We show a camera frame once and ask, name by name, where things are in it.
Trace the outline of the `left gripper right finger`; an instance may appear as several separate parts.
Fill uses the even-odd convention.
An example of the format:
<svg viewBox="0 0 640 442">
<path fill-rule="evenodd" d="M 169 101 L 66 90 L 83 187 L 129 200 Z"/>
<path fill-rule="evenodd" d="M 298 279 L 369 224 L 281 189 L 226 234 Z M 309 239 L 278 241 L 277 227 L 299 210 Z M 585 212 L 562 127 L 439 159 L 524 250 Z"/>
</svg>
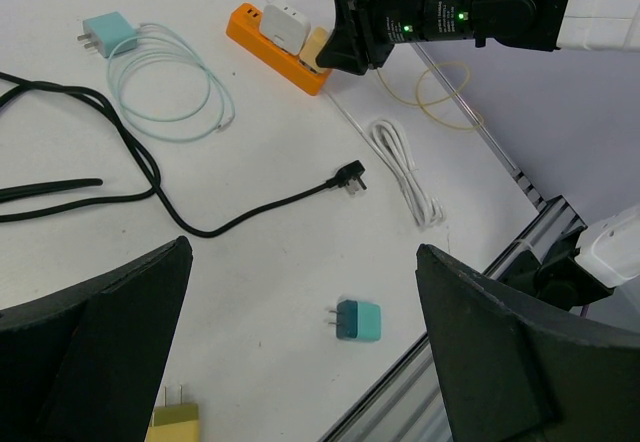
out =
<svg viewBox="0 0 640 442">
<path fill-rule="evenodd" d="M 416 279 L 454 440 L 638 440 L 638 333 L 550 306 L 429 244 Z"/>
</svg>

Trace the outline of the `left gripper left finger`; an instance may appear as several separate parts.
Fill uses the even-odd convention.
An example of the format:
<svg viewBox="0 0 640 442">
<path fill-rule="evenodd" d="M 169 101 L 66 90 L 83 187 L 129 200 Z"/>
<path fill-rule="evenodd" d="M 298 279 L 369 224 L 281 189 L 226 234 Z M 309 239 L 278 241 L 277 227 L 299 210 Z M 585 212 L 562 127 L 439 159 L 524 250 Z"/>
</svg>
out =
<svg viewBox="0 0 640 442">
<path fill-rule="evenodd" d="M 2 440 L 144 440 L 192 263 L 179 237 L 3 309 Z"/>
</svg>

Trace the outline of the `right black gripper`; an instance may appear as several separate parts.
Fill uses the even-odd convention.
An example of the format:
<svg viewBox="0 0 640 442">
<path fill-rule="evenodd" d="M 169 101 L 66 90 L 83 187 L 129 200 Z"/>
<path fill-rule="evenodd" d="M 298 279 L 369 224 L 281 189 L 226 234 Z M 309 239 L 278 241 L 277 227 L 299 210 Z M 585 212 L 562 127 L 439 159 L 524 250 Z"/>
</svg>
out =
<svg viewBox="0 0 640 442">
<path fill-rule="evenodd" d="M 511 38 L 535 19 L 532 0 L 334 0 L 335 25 L 316 56 L 321 68 L 364 75 L 396 45 Z"/>
</svg>

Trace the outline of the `tan yellow charger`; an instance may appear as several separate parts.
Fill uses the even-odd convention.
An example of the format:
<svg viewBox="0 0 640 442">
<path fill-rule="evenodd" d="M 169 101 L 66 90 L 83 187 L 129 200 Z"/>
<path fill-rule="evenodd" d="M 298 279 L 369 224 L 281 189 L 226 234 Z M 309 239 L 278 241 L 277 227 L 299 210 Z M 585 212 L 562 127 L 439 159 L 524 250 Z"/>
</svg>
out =
<svg viewBox="0 0 640 442">
<path fill-rule="evenodd" d="M 317 64 L 316 58 L 325 46 L 329 38 L 329 32 L 323 27 L 316 27 L 310 33 L 307 41 L 299 53 L 299 62 L 307 70 L 315 74 L 323 74 L 326 68 Z"/>
</svg>

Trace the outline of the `white dual usb charger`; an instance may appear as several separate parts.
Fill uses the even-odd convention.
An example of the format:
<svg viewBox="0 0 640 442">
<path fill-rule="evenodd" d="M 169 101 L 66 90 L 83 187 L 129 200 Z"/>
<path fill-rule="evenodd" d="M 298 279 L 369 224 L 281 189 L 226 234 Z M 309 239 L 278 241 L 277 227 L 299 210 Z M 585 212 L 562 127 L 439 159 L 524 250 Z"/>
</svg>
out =
<svg viewBox="0 0 640 442">
<path fill-rule="evenodd" d="M 310 34 L 311 23 L 290 4 L 276 1 L 264 7 L 259 31 L 278 48 L 297 56 Z"/>
</svg>

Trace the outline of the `yellow olive charger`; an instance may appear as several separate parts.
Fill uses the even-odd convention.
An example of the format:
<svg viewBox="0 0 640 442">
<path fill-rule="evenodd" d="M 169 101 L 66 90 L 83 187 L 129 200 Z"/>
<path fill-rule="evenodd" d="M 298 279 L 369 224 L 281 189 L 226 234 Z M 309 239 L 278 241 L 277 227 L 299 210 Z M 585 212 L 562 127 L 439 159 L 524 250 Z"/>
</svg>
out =
<svg viewBox="0 0 640 442">
<path fill-rule="evenodd" d="M 144 441 L 200 441 L 199 405 L 184 400 L 182 385 L 179 386 L 179 402 L 177 404 L 169 405 L 167 389 L 163 390 L 163 404 L 154 408 Z"/>
</svg>

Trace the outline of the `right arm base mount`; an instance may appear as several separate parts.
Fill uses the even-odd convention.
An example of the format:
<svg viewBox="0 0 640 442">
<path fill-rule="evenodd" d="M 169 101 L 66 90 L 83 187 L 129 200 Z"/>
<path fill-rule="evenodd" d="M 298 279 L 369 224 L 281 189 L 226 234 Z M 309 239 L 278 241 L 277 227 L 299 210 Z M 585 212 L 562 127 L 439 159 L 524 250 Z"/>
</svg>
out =
<svg viewBox="0 0 640 442">
<path fill-rule="evenodd" d="M 584 231 L 580 227 L 563 235 L 542 261 L 531 249 L 524 250 L 498 281 L 564 311 L 611 296 L 614 289 L 607 288 L 576 261 L 578 239 Z"/>
</svg>

